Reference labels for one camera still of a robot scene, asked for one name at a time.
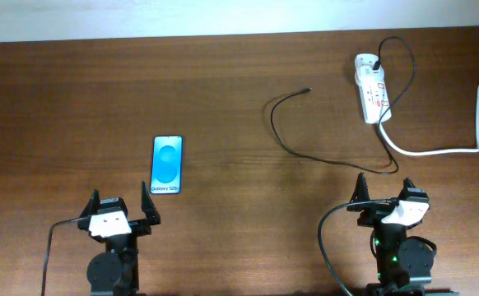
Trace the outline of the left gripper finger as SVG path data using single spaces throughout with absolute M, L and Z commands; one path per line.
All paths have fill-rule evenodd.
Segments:
M 146 220 L 150 225 L 160 224 L 160 214 L 150 197 L 150 193 L 148 192 L 146 183 L 144 181 L 142 181 L 141 208 L 142 212 L 146 216 Z
M 100 208 L 100 195 L 98 190 L 94 190 L 88 200 L 84 210 L 80 214 L 80 218 L 86 218 L 94 215 Z

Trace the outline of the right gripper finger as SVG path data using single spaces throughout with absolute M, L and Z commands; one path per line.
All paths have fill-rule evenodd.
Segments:
M 415 194 L 415 185 L 410 178 L 405 178 L 403 180 L 403 188 L 399 193 L 400 197 L 412 197 Z
M 351 195 L 350 204 L 363 206 L 367 201 L 370 201 L 370 196 L 365 174 L 359 173 L 356 179 L 355 189 Z

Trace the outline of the blue Galaxy smartphone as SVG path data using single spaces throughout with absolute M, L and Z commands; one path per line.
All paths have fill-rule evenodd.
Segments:
M 153 144 L 152 194 L 179 194 L 182 183 L 184 139 L 181 136 L 156 136 Z

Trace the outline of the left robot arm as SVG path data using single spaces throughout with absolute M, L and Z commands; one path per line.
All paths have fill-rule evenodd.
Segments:
M 151 234 L 151 227 L 160 224 L 160 214 L 145 183 L 141 185 L 141 210 L 143 218 L 129 220 L 123 198 L 102 200 L 97 190 L 91 194 L 77 223 L 80 230 L 105 246 L 86 270 L 91 295 L 136 295 L 139 291 L 137 239 Z

